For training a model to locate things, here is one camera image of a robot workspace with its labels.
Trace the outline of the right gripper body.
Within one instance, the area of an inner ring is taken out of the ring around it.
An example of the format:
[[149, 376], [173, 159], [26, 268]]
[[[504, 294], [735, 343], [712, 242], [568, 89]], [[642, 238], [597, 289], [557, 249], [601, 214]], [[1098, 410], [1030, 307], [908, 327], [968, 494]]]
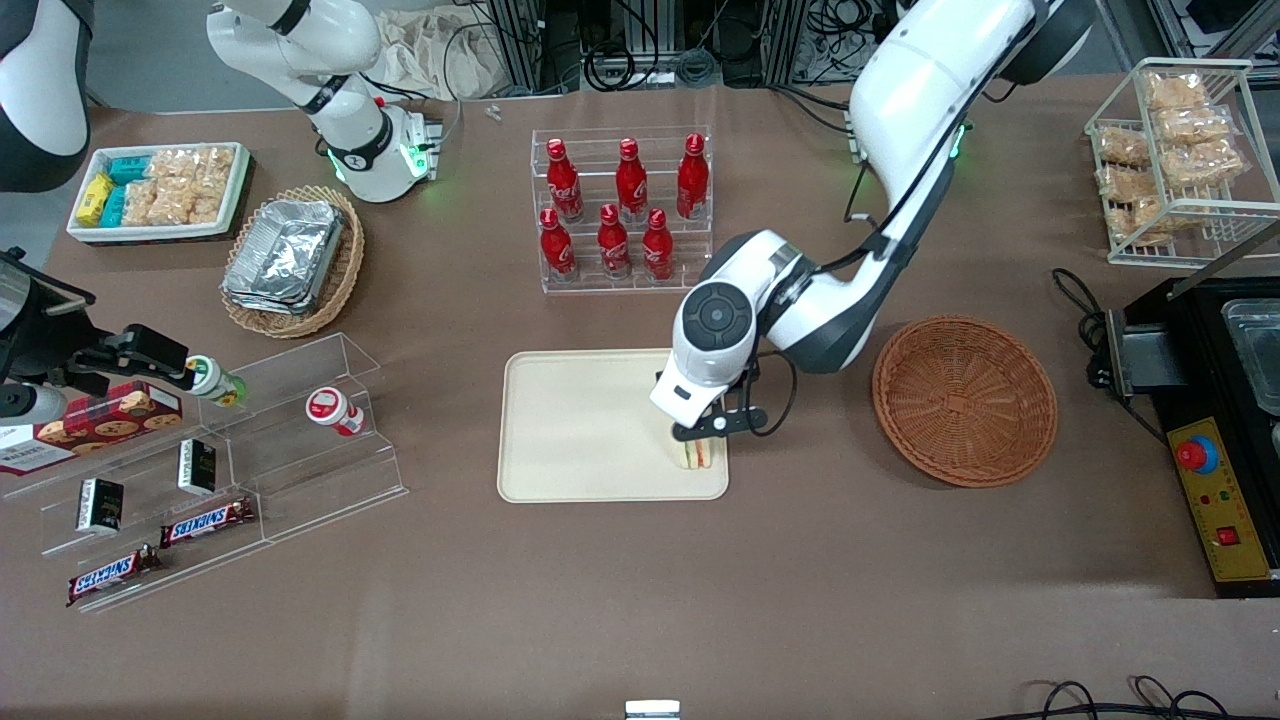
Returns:
[[86, 311], [93, 295], [3, 256], [3, 374], [14, 382], [58, 384], [67, 364], [93, 346]]

